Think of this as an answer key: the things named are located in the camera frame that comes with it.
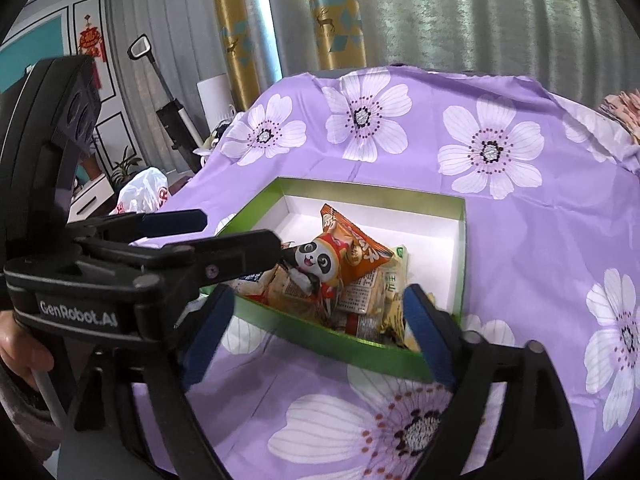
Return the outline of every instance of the drawer handle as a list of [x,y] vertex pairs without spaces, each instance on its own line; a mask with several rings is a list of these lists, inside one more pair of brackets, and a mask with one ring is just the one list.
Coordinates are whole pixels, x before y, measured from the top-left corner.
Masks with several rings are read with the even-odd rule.
[[87,202],[86,204],[84,204],[76,213],[76,215],[81,215],[82,212],[87,209],[92,203],[94,203],[96,200],[98,200],[97,196],[92,196],[91,200],[89,200],[89,202]]

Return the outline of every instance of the open cardboard box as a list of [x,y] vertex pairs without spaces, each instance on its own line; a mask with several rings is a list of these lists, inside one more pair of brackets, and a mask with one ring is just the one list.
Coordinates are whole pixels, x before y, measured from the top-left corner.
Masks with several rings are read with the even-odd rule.
[[[409,254],[408,283],[433,293],[436,306],[460,318],[465,275],[465,202],[452,196],[388,187],[278,178],[242,209],[221,234],[274,231],[296,245],[322,233],[327,203],[374,240]],[[420,354],[357,339],[236,297],[236,316],[268,332],[349,364],[419,381],[431,374]]]

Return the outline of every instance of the human hand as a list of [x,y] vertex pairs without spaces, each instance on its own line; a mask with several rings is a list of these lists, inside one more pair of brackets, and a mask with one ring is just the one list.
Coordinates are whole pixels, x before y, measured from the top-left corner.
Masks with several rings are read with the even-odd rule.
[[0,358],[36,391],[32,371],[49,372],[53,368],[49,350],[15,322],[12,310],[0,312]]

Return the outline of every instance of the deer print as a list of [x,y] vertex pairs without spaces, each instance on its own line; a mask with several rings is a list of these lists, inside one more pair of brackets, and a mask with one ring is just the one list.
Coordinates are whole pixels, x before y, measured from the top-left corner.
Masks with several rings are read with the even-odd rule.
[[320,9],[318,10],[318,13],[316,14],[316,22],[318,22],[318,26],[320,27],[321,30],[324,30],[323,27],[325,25],[329,25],[329,33],[334,34],[335,33],[334,20],[332,20],[331,18],[325,17],[328,12],[329,12],[329,9],[327,9],[326,7],[320,7]]
[[238,41],[240,41],[240,38],[236,38],[235,41],[233,41],[232,38],[229,38],[228,41],[229,43],[226,46],[226,53],[231,54],[231,56],[235,56],[236,46],[238,46]]

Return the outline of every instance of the floral tablecloth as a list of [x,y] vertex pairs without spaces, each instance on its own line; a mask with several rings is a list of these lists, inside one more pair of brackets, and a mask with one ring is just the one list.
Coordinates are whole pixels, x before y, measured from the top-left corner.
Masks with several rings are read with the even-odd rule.
[[[209,225],[199,236],[212,235],[278,176],[464,196],[463,323],[494,342],[545,344],[589,475],[638,410],[638,149],[618,124],[525,77],[410,67],[339,80],[305,74],[234,121],[163,210],[203,209]],[[137,393],[153,454],[171,469],[142,386]],[[467,470],[484,461],[503,393],[494,387]],[[397,480],[449,394],[333,362],[235,319],[188,397],[235,478]]]

